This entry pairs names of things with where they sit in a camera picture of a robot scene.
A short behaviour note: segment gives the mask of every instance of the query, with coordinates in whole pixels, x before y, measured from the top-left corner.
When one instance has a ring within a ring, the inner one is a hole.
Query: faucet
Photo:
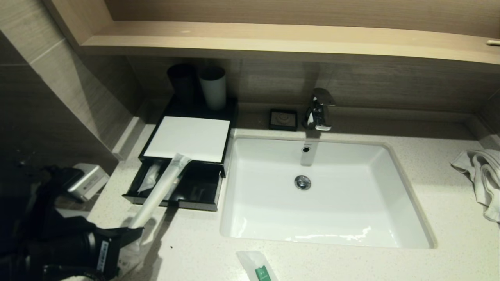
[[[309,108],[305,112],[302,126],[309,136],[319,137],[320,131],[330,131],[332,125],[329,122],[328,107],[335,106],[335,100],[332,95],[324,88],[315,88],[312,91],[312,97],[309,102]]]

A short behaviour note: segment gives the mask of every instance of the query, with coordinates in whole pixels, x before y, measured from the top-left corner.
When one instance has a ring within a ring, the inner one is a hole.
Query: soap dish
[[[271,109],[269,129],[297,131],[297,112],[292,110]]]

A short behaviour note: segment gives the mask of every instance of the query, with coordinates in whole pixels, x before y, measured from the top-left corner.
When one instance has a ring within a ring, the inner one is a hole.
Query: speckled countertop
[[[236,251],[261,251],[281,281],[498,281],[499,226],[483,217],[471,182],[450,166],[461,151],[482,149],[460,124],[380,122],[404,127],[377,134],[377,124],[343,122],[369,134],[324,133],[323,140],[376,142],[392,147],[409,179],[433,236],[433,249],[381,248],[226,238],[220,232],[226,183],[219,211],[158,208],[146,226],[144,263],[125,280],[246,281]],[[101,228],[126,224],[139,209],[122,198],[141,162],[137,159],[153,131],[146,125],[130,157],[119,163],[88,219]],[[304,132],[237,129],[236,137],[304,138]],[[152,240],[151,233],[156,234]]]

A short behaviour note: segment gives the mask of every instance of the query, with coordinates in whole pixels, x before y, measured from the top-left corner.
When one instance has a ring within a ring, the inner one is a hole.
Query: white sink
[[[432,248],[391,153],[382,145],[234,141],[221,234],[225,237],[395,248]],[[310,189],[295,185],[308,177]]]

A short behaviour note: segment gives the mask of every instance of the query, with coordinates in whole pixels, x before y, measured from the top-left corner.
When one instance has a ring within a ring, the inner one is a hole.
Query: white towel
[[[467,150],[451,165],[474,183],[476,201],[488,207],[484,217],[500,223],[500,151]]]

